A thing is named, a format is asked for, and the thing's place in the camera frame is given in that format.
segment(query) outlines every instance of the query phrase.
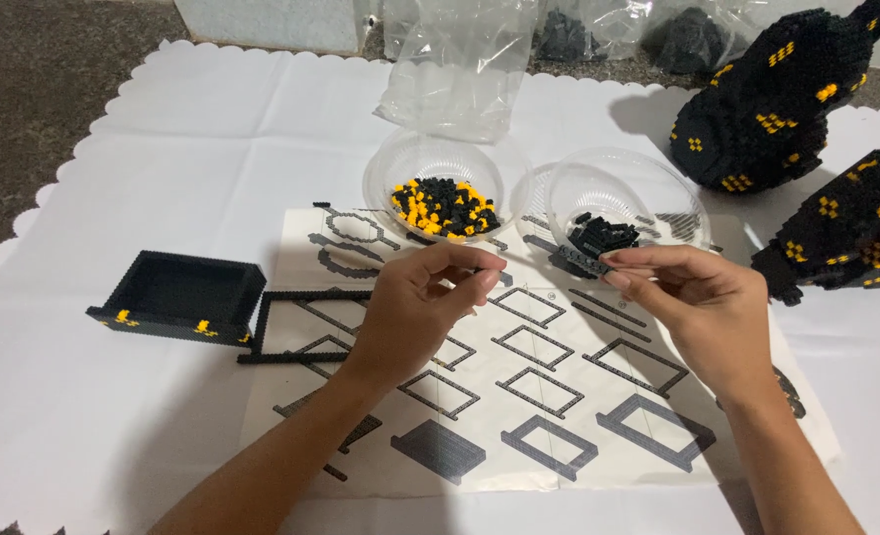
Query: clear plastic bowl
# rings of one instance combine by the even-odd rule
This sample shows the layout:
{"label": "clear plastic bowl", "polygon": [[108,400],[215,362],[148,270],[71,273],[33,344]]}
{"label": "clear plastic bowl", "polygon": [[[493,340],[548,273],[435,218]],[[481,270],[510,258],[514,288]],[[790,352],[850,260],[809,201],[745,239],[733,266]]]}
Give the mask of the clear plastic bowl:
{"label": "clear plastic bowl", "polygon": [[[494,237],[523,215],[529,194],[515,189],[529,187],[529,181],[522,179],[531,172],[529,160],[508,137],[496,145],[474,145],[401,128],[384,141],[364,170],[364,201],[368,208],[384,211],[376,214],[378,219],[392,221],[428,240],[472,244]],[[427,234],[401,219],[390,200],[394,187],[411,178],[431,177],[469,182],[494,202],[500,226],[483,234],[448,239]]]}
{"label": "clear plastic bowl", "polygon": [[[536,197],[535,185],[529,188]],[[710,248],[708,214],[692,186],[645,154],[613,148],[576,152],[555,164],[544,190],[550,231],[560,246],[574,248],[567,237],[573,220],[591,213],[611,224],[635,225],[642,246]]]}

